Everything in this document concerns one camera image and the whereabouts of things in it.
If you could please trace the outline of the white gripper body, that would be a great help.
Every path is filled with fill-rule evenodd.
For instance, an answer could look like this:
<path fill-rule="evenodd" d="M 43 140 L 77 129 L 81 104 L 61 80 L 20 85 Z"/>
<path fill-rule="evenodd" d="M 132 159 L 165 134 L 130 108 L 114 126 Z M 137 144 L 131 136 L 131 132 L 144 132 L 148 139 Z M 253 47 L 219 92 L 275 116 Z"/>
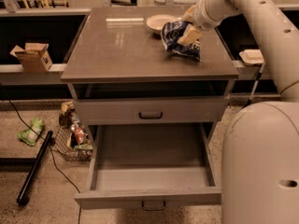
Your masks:
<path fill-rule="evenodd" d="M 213 20 L 206 10 L 207 0 L 199 0 L 193 7 L 192 24 L 202 31 L 214 29 L 221 21 Z"/>

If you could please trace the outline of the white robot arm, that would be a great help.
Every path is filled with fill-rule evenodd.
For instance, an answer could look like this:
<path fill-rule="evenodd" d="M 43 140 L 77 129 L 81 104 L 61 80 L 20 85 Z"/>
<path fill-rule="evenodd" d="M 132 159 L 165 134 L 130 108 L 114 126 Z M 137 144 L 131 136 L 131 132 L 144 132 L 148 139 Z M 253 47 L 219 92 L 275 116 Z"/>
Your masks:
<path fill-rule="evenodd" d="M 244 15 L 280 94 L 241 109 L 222 145 L 221 224 L 299 224 L 299 30 L 272 0 L 199 0 L 207 30 Z"/>

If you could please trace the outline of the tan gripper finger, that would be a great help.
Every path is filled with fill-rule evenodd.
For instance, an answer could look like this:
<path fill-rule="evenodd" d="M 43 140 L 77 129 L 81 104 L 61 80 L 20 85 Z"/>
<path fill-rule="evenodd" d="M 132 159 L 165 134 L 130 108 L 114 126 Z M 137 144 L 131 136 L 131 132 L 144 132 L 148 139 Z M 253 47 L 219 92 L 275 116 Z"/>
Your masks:
<path fill-rule="evenodd" d="M 178 43 L 182 46 L 189 46 L 200 38 L 202 32 L 192 24 L 188 23 L 186 26 L 181 26 L 178 29 L 178 34 Z"/>

